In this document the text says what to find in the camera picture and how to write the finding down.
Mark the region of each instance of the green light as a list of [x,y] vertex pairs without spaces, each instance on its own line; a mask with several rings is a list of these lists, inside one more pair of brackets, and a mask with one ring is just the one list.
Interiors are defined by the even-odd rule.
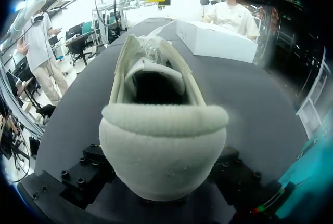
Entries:
[[259,212],[265,211],[265,207],[264,206],[259,206],[257,209],[258,209]]

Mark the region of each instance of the computer monitor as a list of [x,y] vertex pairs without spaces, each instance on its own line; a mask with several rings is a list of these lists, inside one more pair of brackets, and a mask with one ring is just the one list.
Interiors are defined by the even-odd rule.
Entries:
[[92,30],[92,22],[85,22],[82,25],[82,34],[88,33]]
[[69,33],[70,34],[82,34],[82,25],[83,25],[83,23],[70,28]]
[[48,42],[50,43],[50,45],[55,45],[58,41],[59,41],[59,40],[58,40],[58,37],[57,37],[57,36],[54,36],[54,37],[52,37],[52,38],[50,38],[50,39],[48,40]]

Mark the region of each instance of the khaki pants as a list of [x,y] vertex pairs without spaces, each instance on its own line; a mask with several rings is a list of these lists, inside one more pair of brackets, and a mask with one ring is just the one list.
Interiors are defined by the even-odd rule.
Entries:
[[45,61],[33,70],[32,74],[36,77],[43,92],[45,92],[51,103],[54,106],[57,106],[61,97],[58,94],[57,88],[54,87],[50,75],[54,78],[62,95],[64,95],[68,89],[68,84],[65,81],[65,77],[63,76],[56,60],[51,58],[50,60]]

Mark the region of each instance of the office chair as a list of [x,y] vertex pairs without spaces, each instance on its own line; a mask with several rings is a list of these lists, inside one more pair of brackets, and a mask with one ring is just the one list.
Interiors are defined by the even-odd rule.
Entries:
[[[66,32],[65,38],[70,39],[72,36],[74,36],[73,34],[70,34],[69,32]],[[78,59],[81,59],[83,57],[85,57],[85,55],[87,54],[92,54],[91,52],[83,52],[83,50],[86,48],[86,38],[82,38],[78,41],[74,41],[73,43],[69,43],[67,45],[68,47],[68,51],[72,54],[74,54],[74,57],[72,56],[72,61],[70,63],[73,62],[73,66],[75,66],[75,63]]]

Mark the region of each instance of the white sneaker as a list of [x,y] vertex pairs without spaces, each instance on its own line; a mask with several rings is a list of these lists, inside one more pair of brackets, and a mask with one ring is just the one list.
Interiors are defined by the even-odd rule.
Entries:
[[102,111],[100,144],[135,194],[172,201],[207,178],[225,144],[228,115],[206,106],[190,68],[167,41],[157,59],[142,58],[139,48],[128,36]]

